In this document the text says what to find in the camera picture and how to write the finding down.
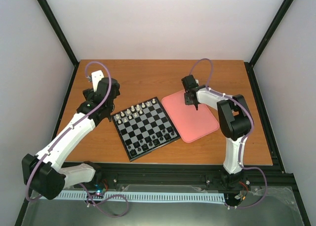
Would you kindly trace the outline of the pink plastic tray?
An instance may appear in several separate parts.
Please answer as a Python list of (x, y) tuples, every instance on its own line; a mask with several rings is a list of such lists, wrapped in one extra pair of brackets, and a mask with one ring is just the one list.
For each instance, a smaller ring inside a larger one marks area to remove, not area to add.
[(196, 141), (219, 129), (216, 117), (207, 105), (200, 104), (196, 110), (193, 105), (185, 105), (184, 90), (162, 99), (162, 105), (186, 143)]

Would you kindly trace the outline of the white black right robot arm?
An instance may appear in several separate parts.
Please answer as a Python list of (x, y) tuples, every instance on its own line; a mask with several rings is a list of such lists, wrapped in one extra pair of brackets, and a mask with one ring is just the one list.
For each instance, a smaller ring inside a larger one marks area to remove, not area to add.
[(199, 105), (205, 104), (218, 112), (220, 129), (226, 138), (221, 183), (224, 188), (232, 189), (242, 179), (244, 147), (254, 127), (245, 98), (220, 93), (206, 85), (200, 86), (193, 75), (185, 76), (181, 82), (186, 105), (198, 109)]

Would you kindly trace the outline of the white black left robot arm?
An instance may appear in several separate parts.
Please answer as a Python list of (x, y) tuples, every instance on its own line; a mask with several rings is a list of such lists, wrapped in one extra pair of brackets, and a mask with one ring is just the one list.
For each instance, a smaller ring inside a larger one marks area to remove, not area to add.
[(120, 95), (120, 84), (102, 71), (91, 74), (93, 87), (83, 91), (85, 101), (69, 124), (35, 155), (27, 154), (22, 159), (23, 180), (26, 190), (36, 191), (39, 196), (54, 199), (68, 187), (87, 183), (92, 188), (102, 184), (100, 168), (89, 161), (72, 167), (63, 167), (68, 155), (80, 141), (105, 118), (111, 119), (114, 99)]

